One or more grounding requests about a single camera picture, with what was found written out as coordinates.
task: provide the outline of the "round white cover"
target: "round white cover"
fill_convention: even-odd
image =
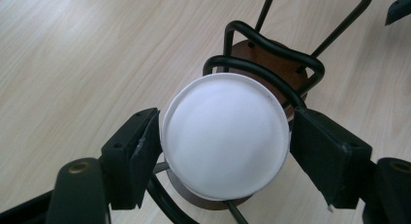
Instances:
[[[277,99],[255,80],[220,73],[186,86],[166,112],[161,142],[170,168],[196,195],[252,195],[280,170],[289,128]]]

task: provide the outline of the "wooden table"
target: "wooden table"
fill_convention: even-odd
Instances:
[[[370,7],[319,58],[324,79],[306,103],[373,146],[372,160],[411,161],[411,17],[384,26],[395,0]],[[100,148],[134,112],[163,115],[175,94],[221,54],[231,20],[251,25],[264,0],[0,0],[0,211],[53,188],[58,170]],[[262,33],[310,53],[359,0],[274,0]],[[201,223],[235,223],[196,208],[159,175]],[[239,206],[250,223],[361,223],[329,212],[294,158]],[[146,195],[113,223],[168,223]]]

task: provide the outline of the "brown wooden base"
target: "brown wooden base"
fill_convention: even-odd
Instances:
[[[272,70],[279,77],[287,81],[287,83],[290,84],[295,90],[301,87],[308,80],[308,76],[305,70],[302,73],[296,72],[300,64],[283,59],[276,55],[273,55],[257,46],[251,47],[250,41],[248,40],[235,44],[232,49],[232,56],[255,62],[259,65],[262,65]],[[222,72],[222,70],[223,70],[222,68],[218,68],[217,72]],[[281,104],[285,102],[284,96],[274,86],[272,86],[265,80],[262,80],[259,77],[252,75],[250,73],[243,72],[241,70],[237,70],[233,68],[231,68],[229,72],[245,75],[245,76],[248,76],[249,78],[259,81],[266,88],[268,88],[269,91],[271,91],[272,94],[275,95],[275,97],[277,97],[278,101]],[[286,114],[287,114],[287,117],[290,117],[293,114],[293,110],[287,109]]]
[[[300,64],[272,55],[271,53],[268,53],[257,46],[251,47],[249,43],[250,42],[246,40],[235,44],[233,46],[232,56],[255,62],[272,70],[279,77],[287,81],[288,84],[290,84],[296,90],[308,80],[306,71],[303,71],[302,73],[296,72]],[[222,68],[217,68],[217,72],[222,72],[222,70]],[[265,80],[262,80],[250,73],[246,73],[233,68],[231,68],[229,72],[245,75],[251,79],[259,81],[269,91],[271,91],[272,94],[275,95],[275,97],[277,97],[278,101],[281,104],[286,101],[284,96],[274,86],[272,86]],[[291,117],[294,111],[293,109],[289,108],[285,111],[285,113],[287,117]],[[178,177],[171,170],[167,170],[167,174],[175,190],[181,195],[181,197],[183,197],[194,206],[210,210],[227,209],[227,206],[223,202],[206,200],[193,194],[181,183]],[[238,206],[247,201],[250,197],[251,196],[234,200],[234,203],[236,206]]]

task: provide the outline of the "table surface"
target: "table surface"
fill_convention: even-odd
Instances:
[[[274,0],[262,33],[310,53],[359,1]],[[319,57],[326,74],[306,100],[373,146],[374,162],[411,161],[411,16],[384,26],[394,1],[373,0]],[[0,0],[0,211],[52,189],[66,163],[99,157],[133,113],[165,111],[222,53],[225,25],[255,25],[263,3]],[[235,223],[226,210],[188,204],[159,177],[197,221]],[[291,155],[270,185],[239,206],[250,223],[362,223],[363,208],[330,212]],[[170,223],[147,194],[142,209],[111,215],[113,223]]]

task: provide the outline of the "black metal rod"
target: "black metal rod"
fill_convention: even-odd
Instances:
[[[251,61],[232,56],[213,56],[205,62],[205,65],[203,67],[203,76],[212,74],[212,69],[219,66],[236,68],[245,72],[252,73],[260,77],[261,79],[266,80],[275,88],[277,88],[294,108],[306,107],[305,102],[302,100],[301,96],[299,96],[299,94],[293,89],[293,87],[291,87],[285,80],[283,80],[281,77],[279,77],[269,69]]]
[[[330,36],[311,54],[318,57],[327,47],[329,47],[336,38],[341,35],[368,7],[371,0],[361,0],[360,4],[332,31]]]
[[[252,27],[241,21],[232,21],[226,26],[224,37],[224,55],[229,56],[232,53],[233,38],[235,31],[241,33],[255,45],[266,50],[269,53],[282,57],[284,59],[297,62],[303,67],[310,68],[314,74],[303,84],[297,93],[302,96],[314,87],[324,76],[325,69],[323,63],[317,58],[292,50],[290,48],[283,47],[270,39],[267,39],[260,33],[256,32]],[[229,72],[229,67],[224,67],[224,72]]]
[[[198,224],[194,219],[188,216],[173,201],[167,191],[161,185],[157,176],[153,174],[147,185],[147,192],[157,204],[157,206],[169,217],[173,223]]]
[[[170,168],[170,166],[167,162],[161,162],[161,163],[158,163],[158,164],[155,165],[153,173],[158,174],[158,173],[161,173],[161,172],[163,172],[163,171],[165,171],[169,168]]]
[[[229,209],[230,213],[233,215],[234,219],[238,224],[247,224],[247,220],[245,220],[244,216],[242,216],[241,212],[238,210],[236,205],[232,201],[224,201],[224,204]]]
[[[269,13],[269,7],[271,7],[271,4],[272,4],[272,0],[266,0],[266,2],[264,2],[263,9],[260,12],[260,16],[258,17],[257,24],[255,27],[255,30],[257,32],[261,31],[261,28],[263,27],[263,23],[266,20],[267,14]]]

